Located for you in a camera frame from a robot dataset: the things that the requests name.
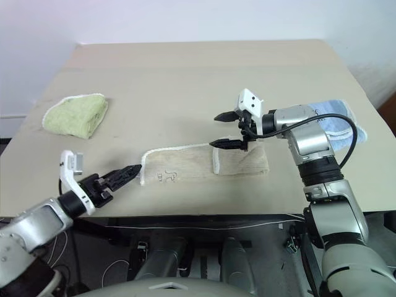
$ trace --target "white wall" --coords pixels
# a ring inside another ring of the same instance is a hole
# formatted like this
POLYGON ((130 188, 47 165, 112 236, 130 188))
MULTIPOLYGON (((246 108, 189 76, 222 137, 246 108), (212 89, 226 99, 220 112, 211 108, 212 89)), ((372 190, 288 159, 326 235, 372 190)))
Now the white wall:
POLYGON ((378 107, 396 90, 395 28, 394 0, 2 0, 0 115, 28 113, 76 43, 153 41, 320 38, 378 107))

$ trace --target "beige towel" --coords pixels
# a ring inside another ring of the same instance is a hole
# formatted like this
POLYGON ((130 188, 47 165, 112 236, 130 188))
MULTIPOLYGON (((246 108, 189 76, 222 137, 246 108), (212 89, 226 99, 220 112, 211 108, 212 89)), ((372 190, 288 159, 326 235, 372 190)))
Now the beige towel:
POLYGON ((140 184, 180 183, 243 178, 269 172, 262 142, 250 142, 249 151, 219 150, 193 144, 149 150, 142 157, 140 184))

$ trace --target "folded green towel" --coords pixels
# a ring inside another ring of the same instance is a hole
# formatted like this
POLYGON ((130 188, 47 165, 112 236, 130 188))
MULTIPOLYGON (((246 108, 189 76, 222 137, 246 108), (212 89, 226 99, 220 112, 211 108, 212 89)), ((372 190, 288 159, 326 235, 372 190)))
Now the folded green towel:
POLYGON ((102 94, 66 97, 45 113, 42 124, 56 134, 88 139, 105 116, 107 106, 102 94))

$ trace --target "blue cloth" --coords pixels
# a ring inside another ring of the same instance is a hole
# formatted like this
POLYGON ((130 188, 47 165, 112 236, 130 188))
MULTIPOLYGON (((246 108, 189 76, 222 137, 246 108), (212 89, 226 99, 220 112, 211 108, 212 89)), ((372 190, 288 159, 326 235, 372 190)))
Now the blue cloth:
MULTIPOLYGON (((358 128, 358 143, 367 140, 367 132, 358 125, 355 115, 348 105, 341 100, 329 100, 325 102, 311 103, 309 106, 317 114, 338 113, 348 116, 358 128)), ((319 120, 319 124, 326 132, 327 137, 335 151, 343 147, 349 147, 352 143, 352 128, 343 119, 324 118, 319 120)))

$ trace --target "beige tabletop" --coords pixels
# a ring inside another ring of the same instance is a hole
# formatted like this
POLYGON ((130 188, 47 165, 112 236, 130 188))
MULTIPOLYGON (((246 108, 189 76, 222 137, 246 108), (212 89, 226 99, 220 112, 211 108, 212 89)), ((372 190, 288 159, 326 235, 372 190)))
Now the beige tabletop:
MULTIPOLYGON (((238 134, 213 117, 249 88, 265 109, 345 100, 368 133, 343 173, 364 211, 396 209, 396 139, 348 69, 325 43, 236 41, 87 45, 56 74, 0 158, 0 216, 58 195, 59 157, 84 153, 84 174, 140 163, 145 151, 238 134), (102 93, 108 112, 89 140, 41 127, 61 98, 102 93)), ((301 213, 307 202, 285 140, 267 139, 266 178, 139 185, 117 191, 95 216, 301 213)), ((340 161, 346 150, 337 153, 340 161)))

